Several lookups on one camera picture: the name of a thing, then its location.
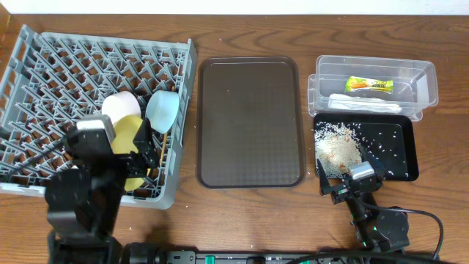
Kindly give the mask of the white pink round bowl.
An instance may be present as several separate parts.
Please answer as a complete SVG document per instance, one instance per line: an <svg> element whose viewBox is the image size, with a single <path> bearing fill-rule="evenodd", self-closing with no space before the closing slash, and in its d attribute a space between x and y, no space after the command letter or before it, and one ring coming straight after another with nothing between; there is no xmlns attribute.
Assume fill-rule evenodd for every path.
<svg viewBox="0 0 469 264"><path fill-rule="evenodd" d="M109 95L103 101L101 113L109 116L113 124L116 124L123 117L129 115L141 117L139 102L136 97L128 91Z"/></svg>

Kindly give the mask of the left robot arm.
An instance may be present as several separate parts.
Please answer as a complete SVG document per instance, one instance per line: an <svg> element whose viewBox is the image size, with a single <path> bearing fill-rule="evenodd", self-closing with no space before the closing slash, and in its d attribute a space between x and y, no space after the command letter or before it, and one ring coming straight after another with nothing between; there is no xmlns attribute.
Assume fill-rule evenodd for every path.
<svg viewBox="0 0 469 264"><path fill-rule="evenodd" d="M150 121L140 124L137 150L116 154L116 133L106 115L78 121L63 139L74 169L57 172L45 190L50 263L120 263L122 244L113 237L125 183L158 168Z"/></svg>

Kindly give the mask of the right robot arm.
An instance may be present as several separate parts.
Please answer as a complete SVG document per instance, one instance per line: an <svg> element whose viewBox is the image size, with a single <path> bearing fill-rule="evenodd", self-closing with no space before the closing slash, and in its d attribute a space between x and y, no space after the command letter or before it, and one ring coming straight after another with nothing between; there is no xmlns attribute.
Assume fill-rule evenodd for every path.
<svg viewBox="0 0 469 264"><path fill-rule="evenodd" d="M402 251L410 245L407 214L401 208L379 209L373 192L383 185L385 167L359 147L364 161L349 169L340 184L332 186L321 160L317 160L320 194L331 196L333 204L347 203L358 240L366 249Z"/></svg>

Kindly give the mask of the yellow round plate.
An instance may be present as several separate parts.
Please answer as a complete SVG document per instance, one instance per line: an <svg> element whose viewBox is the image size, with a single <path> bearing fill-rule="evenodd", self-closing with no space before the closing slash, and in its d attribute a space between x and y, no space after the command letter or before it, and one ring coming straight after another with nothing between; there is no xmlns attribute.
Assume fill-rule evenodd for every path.
<svg viewBox="0 0 469 264"><path fill-rule="evenodd" d="M144 178L150 173L150 168L133 143L142 123L142 118L128 115L114 125L116 136L111 143L111 149L115 155L114 163L128 176L124 185L126 191L135 191L141 187Z"/></svg>

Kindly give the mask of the wooden chopstick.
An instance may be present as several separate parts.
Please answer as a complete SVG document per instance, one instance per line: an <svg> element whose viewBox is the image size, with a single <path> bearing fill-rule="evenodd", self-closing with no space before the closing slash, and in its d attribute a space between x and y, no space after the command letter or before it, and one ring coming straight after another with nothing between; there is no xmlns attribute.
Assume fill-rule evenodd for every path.
<svg viewBox="0 0 469 264"><path fill-rule="evenodd" d="M173 87L171 88L171 91L174 92L175 89L176 89L176 87L173 86ZM165 151L166 151L167 137L168 137L168 132L166 132L166 133L163 135L163 143L162 143L162 147L161 147L159 166L162 166L162 164L163 164L163 158L164 158L164 154L165 154Z"/></svg>

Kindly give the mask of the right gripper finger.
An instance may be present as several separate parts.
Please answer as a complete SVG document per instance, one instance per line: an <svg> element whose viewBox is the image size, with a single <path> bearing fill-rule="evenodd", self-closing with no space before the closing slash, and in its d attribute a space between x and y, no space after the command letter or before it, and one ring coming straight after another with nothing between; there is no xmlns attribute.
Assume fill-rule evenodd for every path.
<svg viewBox="0 0 469 264"><path fill-rule="evenodd" d="M363 159L367 161L371 167L374 170L374 173L377 176L384 176L385 175L385 167L380 161L377 159L377 157L370 153L366 148L361 144L359 147L360 153L363 156Z"/></svg>
<svg viewBox="0 0 469 264"><path fill-rule="evenodd" d="M317 159L317 173L319 175L320 180L320 194L322 196L330 194L332 192L332 188L330 186L327 175L325 174L325 170L323 169L320 159Z"/></svg>

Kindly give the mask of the white paper napkin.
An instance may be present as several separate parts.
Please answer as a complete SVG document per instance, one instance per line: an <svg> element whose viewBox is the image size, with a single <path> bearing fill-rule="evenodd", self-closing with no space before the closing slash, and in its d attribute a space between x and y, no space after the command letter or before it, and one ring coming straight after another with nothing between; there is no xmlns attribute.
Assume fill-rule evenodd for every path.
<svg viewBox="0 0 469 264"><path fill-rule="evenodd" d="M343 94L332 94L328 100L329 109L346 111L370 111L375 113L398 114L402 107L379 98L352 97Z"/></svg>

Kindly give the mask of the green snack wrapper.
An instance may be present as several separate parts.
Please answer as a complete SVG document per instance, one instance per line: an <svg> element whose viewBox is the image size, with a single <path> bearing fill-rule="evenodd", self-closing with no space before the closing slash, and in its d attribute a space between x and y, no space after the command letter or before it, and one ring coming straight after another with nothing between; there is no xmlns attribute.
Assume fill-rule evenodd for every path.
<svg viewBox="0 0 469 264"><path fill-rule="evenodd" d="M345 90L347 92L376 91L391 94L394 90L394 82L392 80L381 81L372 78L350 76L347 79Z"/></svg>

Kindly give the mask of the light blue bowl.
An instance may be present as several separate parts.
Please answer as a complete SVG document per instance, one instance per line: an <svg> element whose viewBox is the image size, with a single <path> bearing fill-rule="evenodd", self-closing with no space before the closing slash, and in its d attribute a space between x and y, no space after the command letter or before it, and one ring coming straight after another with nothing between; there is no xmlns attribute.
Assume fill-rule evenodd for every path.
<svg viewBox="0 0 469 264"><path fill-rule="evenodd" d="M176 92L155 92L149 99L145 112L151 128L158 133L167 133L176 120L179 105L180 99Z"/></svg>

